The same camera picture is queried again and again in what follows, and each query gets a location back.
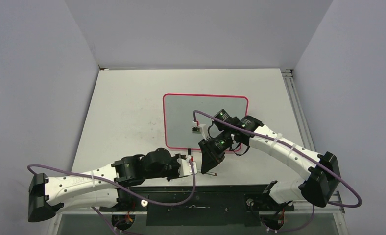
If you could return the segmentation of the pink framed whiteboard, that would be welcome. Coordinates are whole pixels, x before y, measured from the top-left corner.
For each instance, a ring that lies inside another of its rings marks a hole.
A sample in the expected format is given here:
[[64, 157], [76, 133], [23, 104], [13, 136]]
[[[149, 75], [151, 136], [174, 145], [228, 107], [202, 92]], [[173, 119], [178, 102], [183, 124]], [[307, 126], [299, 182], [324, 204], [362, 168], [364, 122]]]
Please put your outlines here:
[[178, 94], [163, 96], [165, 145], [177, 150], [200, 150], [203, 139], [200, 131], [192, 131], [193, 111], [199, 110], [214, 116], [224, 109], [232, 117], [242, 118], [247, 114], [249, 100], [241, 95]]

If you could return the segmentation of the white whiteboard marker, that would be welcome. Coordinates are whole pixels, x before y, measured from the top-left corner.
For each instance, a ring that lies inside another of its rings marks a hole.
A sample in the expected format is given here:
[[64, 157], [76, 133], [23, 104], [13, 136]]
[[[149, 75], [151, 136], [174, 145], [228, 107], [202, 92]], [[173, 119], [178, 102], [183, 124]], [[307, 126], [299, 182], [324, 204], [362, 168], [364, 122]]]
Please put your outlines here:
[[210, 172], [210, 171], [204, 172], [203, 174], [205, 174], [205, 175], [210, 175], [210, 176], [217, 176], [217, 173]]

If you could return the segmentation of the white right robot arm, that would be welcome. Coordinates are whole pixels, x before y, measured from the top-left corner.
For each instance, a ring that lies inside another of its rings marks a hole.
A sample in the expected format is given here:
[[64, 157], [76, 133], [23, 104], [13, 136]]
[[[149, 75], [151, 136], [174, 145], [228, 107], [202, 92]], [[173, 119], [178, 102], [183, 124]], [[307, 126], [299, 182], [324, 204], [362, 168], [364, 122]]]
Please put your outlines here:
[[330, 152], [322, 155], [298, 146], [250, 115], [238, 119], [222, 109], [211, 120], [220, 131], [214, 138], [210, 137], [204, 124], [197, 120], [192, 122], [192, 129], [203, 136], [198, 144], [202, 153], [201, 173], [218, 166], [225, 159], [225, 152], [231, 151], [232, 145], [237, 143], [267, 153], [299, 175], [290, 182], [274, 180], [265, 188], [262, 202], [267, 209], [274, 210], [295, 200], [306, 200], [321, 208], [329, 203], [339, 184], [335, 155]]

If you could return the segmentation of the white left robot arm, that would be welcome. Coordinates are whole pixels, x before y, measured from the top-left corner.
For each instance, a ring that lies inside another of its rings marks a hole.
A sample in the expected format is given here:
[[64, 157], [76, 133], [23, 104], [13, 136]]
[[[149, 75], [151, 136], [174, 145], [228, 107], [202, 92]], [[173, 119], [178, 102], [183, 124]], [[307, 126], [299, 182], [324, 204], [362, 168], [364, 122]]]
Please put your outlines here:
[[83, 173], [66, 172], [41, 164], [30, 164], [33, 177], [28, 189], [28, 222], [42, 222], [70, 209], [131, 206], [130, 195], [146, 200], [129, 187], [147, 179], [179, 179], [196, 173], [190, 157], [171, 155], [164, 148], [147, 154], [126, 156]]

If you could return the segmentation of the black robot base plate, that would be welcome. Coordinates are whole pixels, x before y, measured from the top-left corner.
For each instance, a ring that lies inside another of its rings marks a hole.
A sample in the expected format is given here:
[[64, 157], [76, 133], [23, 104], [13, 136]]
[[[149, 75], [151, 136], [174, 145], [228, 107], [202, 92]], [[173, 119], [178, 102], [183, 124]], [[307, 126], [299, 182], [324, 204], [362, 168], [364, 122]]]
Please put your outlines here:
[[193, 197], [183, 205], [159, 206], [119, 191], [117, 204], [100, 207], [101, 212], [143, 212], [148, 226], [221, 226], [243, 224], [259, 226], [258, 213], [280, 216], [294, 210], [293, 204], [277, 204], [264, 194], [266, 185], [197, 186]]

